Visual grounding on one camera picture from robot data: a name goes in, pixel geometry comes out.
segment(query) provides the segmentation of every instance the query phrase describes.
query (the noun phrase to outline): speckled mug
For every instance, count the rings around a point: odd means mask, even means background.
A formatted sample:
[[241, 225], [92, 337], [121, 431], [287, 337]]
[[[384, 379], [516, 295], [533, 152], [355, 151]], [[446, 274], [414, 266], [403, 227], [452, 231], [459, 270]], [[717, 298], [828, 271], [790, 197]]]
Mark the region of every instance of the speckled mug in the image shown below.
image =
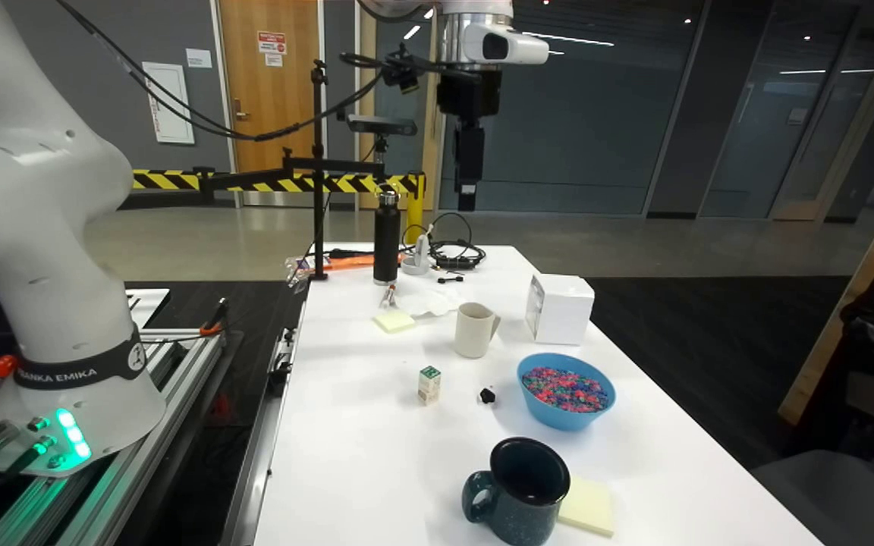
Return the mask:
[[[568, 494], [568, 467], [553, 449], [531, 438], [507, 438], [492, 450], [492, 469], [471, 474], [461, 492], [469, 522], [486, 522], [513, 546], [539, 546], [552, 535]], [[487, 491], [485, 500], [475, 502]]]

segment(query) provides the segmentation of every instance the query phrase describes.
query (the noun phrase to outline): caution barrier tape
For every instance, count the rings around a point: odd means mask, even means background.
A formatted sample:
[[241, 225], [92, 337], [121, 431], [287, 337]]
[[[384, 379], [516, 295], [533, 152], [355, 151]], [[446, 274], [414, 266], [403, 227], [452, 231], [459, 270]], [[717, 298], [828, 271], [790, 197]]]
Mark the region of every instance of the caution barrier tape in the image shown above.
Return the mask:
[[[386, 184], [398, 193], [417, 193], [417, 187], [424, 182], [423, 174], [391, 176]], [[198, 190], [200, 180], [192, 171], [173, 171], [155, 169], [135, 169], [135, 190]], [[377, 193], [379, 184], [371, 175], [343, 175], [326, 177], [322, 183], [323, 191], [331, 193]], [[241, 184], [226, 187], [229, 191], [288, 191], [289, 193], [312, 193], [311, 176], [296, 175], [291, 179], [271, 180], [261, 184]]]

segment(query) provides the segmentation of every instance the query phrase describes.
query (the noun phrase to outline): warning sign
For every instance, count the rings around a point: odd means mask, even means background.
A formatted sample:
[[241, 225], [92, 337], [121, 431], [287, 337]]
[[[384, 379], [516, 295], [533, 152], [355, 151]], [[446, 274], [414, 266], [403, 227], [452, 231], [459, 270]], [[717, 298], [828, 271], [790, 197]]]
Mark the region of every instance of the warning sign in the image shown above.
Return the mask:
[[284, 33], [258, 31], [258, 52], [285, 55], [287, 51]]

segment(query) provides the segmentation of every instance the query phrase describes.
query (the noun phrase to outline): wooden door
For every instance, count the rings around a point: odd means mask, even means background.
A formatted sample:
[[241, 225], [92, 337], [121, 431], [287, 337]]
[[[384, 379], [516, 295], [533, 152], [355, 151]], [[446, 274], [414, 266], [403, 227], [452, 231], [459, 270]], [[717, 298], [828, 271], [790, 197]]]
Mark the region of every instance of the wooden door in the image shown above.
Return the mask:
[[[299, 121], [313, 113], [310, 72], [319, 58], [319, 3], [317, 0], [222, 0], [222, 34], [234, 129], [261, 134]], [[281, 41], [285, 54], [270, 58], [259, 43]], [[281, 62], [281, 66], [272, 66]], [[311, 158], [313, 127], [268, 142], [235, 141], [240, 172], [281, 167], [282, 148], [298, 158]]]

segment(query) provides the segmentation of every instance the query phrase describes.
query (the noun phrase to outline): white tabletop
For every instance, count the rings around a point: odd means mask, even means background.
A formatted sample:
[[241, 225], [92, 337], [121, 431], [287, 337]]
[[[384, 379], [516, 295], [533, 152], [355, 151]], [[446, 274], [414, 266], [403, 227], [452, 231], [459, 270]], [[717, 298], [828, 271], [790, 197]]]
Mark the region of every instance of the white tabletop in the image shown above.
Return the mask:
[[[461, 486], [508, 436], [547, 443], [573, 474], [613, 491], [613, 538], [559, 524], [549, 546], [819, 544], [596, 326], [579, 347], [532, 342], [524, 309], [534, 267], [512, 246], [486, 251], [464, 283], [437, 284], [436, 273], [398, 281], [398, 293], [446, 290], [496, 311], [502, 322], [482, 359], [451, 348], [455, 313], [382, 332], [371, 321], [382, 289], [368, 269], [312, 286], [254, 544], [503, 544], [464, 518]], [[580, 432], [535, 421], [516, 369], [541, 352], [601, 369], [616, 406]], [[440, 400], [423, 407], [417, 374], [426, 366], [443, 375]], [[476, 402], [488, 386], [495, 407]]]

